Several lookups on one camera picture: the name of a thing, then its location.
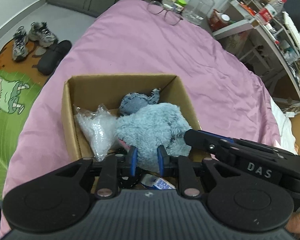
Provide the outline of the clear plastic pellet bag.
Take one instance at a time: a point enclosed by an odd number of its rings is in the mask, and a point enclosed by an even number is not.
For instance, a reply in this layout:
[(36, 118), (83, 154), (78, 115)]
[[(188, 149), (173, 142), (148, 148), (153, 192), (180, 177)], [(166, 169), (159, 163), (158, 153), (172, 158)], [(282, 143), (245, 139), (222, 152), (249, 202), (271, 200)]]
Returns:
[(104, 104), (95, 111), (75, 106), (75, 111), (76, 121), (97, 161), (103, 161), (107, 154), (122, 148), (115, 132), (117, 117)]

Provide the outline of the grey fluffy paw slipper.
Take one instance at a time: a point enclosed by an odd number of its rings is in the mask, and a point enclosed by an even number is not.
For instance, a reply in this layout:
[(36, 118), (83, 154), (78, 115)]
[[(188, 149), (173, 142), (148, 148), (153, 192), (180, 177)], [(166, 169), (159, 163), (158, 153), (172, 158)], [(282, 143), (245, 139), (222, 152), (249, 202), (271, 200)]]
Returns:
[(184, 140), (191, 129), (180, 107), (159, 103), (141, 108), (136, 113), (117, 119), (115, 134), (127, 146), (138, 149), (138, 167), (159, 172), (157, 148), (164, 146), (168, 155), (189, 156), (191, 147)]

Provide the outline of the blue denim fish plush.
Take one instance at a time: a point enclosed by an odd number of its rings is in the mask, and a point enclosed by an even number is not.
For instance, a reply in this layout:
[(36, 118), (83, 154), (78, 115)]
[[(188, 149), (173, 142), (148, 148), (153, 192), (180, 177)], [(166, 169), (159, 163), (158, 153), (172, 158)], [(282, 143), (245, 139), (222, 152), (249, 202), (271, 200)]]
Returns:
[(120, 115), (131, 115), (143, 107), (158, 104), (160, 89), (153, 89), (150, 96), (142, 93), (129, 93), (123, 97), (119, 106)]

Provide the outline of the black felt plush toy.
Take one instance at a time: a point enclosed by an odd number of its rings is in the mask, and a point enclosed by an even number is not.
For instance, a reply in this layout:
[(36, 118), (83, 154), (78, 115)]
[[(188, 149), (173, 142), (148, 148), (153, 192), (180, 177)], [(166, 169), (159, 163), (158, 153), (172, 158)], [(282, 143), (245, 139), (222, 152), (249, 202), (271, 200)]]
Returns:
[(141, 180), (143, 172), (138, 167), (138, 149), (131, 146), (129, 150), (123, 148), (111, 153), (117, 158), (117, 178), (119, 188), (133, 189)]

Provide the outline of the brown cardboard box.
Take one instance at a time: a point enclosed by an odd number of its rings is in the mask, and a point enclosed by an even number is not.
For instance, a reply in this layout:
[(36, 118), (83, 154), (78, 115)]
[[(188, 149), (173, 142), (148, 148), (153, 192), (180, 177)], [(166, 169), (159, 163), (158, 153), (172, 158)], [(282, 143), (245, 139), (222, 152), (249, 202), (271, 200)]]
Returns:
[[(180, 77), (171, 74), (114, 74), (114, 75), (80, 75), (71, 77), (64, 85), (62, 95), (62, 125), (66, 148), (73, 160), (89, 159), (93, 164), (97, 161), (75, 118), (75, 106), (95, 111), (104, 104), (115, 117), (121, 116), (119, 106), (123, 97), (129, 93), (142, 93), (150, 96), (153, 89), (160, 89), (159, 103), (171, 103), (180, 107), (183, 117), (191, 129), (199, 130), (200, 124), (194, 112), (190, 98)], [(126, 151), (127, 146), (119, 140)], [(189, 156), (200, 160), (200, 153), (191, 148)], [(99, 177), (94, 170), (89, 172), (84, 181), (97, 184)]]

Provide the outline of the paper shopping bag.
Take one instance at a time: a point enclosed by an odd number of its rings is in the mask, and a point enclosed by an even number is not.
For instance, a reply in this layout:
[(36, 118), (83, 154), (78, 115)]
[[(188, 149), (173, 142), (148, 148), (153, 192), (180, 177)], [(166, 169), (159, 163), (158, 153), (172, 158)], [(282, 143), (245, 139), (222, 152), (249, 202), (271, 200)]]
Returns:
[(249, 37), (249, 34), (250, 31), (246, 30), (230, 35), (225, 39), (223, 48), (232, 55), (237, 56), (242, 51), (243, 46), (245, 45)]

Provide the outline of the red label water bottle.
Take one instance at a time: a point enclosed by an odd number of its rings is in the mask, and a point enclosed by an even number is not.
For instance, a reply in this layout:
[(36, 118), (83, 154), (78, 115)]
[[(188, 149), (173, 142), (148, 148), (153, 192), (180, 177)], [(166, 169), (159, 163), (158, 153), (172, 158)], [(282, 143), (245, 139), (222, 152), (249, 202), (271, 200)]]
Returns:
[(254, 18), (261, 25), (268, 24), (278, 13), (280, 13), (287, 0), (272, 0), (265, 5)]

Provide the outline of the green cartoon floor mat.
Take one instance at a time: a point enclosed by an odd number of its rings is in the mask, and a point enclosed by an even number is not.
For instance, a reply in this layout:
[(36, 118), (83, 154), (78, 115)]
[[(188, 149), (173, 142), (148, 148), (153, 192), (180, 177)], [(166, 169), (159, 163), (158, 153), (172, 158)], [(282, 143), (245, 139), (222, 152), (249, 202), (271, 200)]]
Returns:
[(0, 199), (19, 134), (41, 90), (26, 74), (0, 70)]

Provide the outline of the pink bed sheet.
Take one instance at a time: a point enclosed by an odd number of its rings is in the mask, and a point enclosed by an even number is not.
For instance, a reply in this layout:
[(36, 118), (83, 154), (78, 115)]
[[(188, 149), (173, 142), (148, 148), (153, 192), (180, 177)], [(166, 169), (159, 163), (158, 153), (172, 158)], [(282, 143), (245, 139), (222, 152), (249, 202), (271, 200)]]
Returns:
[(201, 131), (272, 145), (279, 129), (262, 80), (205, 30), (172, 26), (147, 2), (120, 0), (87, 29), (33, 103), (4, 186), (5, 239), (290, 239), (285, 191), (225, 163), (206, 160), (199, 199), (177, 190), (90, 193), (94, 170), (73, 160), (62, 125), (62, 95), (73, 76), (171, 74), (180, 77)]

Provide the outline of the black slipper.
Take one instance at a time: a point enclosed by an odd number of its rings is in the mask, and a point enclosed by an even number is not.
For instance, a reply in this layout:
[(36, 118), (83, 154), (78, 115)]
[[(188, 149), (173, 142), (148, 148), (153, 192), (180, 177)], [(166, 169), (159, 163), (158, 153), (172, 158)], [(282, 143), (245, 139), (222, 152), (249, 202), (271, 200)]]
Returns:
[(69, 40), (51, 45), (33, 68), (36, 68), (38, 72), (45, 76), (53, 74), (71, 48), (72, 43)]

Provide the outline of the green lid jar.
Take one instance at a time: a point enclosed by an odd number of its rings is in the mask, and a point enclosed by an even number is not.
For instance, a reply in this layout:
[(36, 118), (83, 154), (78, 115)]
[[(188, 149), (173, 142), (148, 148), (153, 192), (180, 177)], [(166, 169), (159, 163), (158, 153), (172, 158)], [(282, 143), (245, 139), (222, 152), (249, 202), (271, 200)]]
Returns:
[(174, 5), (176, 12), (181, 13), (187, 5), (187, 2), (185, 0), (177, 0)]

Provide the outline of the grey sneaker near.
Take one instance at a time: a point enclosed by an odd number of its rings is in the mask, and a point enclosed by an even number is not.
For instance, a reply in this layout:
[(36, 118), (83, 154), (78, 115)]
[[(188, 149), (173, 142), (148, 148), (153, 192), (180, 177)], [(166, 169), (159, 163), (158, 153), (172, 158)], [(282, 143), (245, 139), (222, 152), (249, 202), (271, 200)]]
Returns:
[(26, 59), (28, 49), (28, 36), (24, 26), (20, 26), (13, 35), (12, 59), (15, 62), (20, 62)]

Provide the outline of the grey sneaker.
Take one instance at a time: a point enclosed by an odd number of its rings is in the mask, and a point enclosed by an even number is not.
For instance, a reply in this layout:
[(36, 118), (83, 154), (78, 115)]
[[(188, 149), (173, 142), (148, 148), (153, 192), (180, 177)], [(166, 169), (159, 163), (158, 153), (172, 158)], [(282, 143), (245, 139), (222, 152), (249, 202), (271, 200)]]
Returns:
[(33, 42), (38, 42), (43, 48), (47, 48), (58, 43), (57, 36), (50, 31), (46, 22), (33, 22), (28, 32), (28, 38)]
[(28, 49), (28, 36), (24, 26), (20, 26), (13, 35), (12, 59), (15, 62), (20, 62), (26, 59)]

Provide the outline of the grey sneaker far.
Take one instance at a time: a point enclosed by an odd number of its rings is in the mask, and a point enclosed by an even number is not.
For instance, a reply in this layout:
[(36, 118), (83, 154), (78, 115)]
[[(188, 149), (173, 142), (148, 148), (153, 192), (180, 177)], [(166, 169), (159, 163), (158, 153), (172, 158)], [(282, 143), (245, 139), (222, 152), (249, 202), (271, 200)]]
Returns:
[(57, 36), (50, 31), (46, 22), (33, 22), (28, 32), (28, 38), (33, 42), (38, 42), (43, 48), (47, 48), (58, 43)]

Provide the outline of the purple frame eyeglasses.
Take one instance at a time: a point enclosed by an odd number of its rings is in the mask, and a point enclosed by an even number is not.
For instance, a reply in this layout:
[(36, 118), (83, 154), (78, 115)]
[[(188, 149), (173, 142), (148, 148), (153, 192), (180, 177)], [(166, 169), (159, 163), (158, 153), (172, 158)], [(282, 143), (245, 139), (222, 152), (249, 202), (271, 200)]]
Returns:
[(163, 14), (163, 19), (169, 25), (175, 26), (183, 20), (181, 14), (173, 9), (169, 9), (158, 1), (150, 1), (147, 10), (153, 15)]

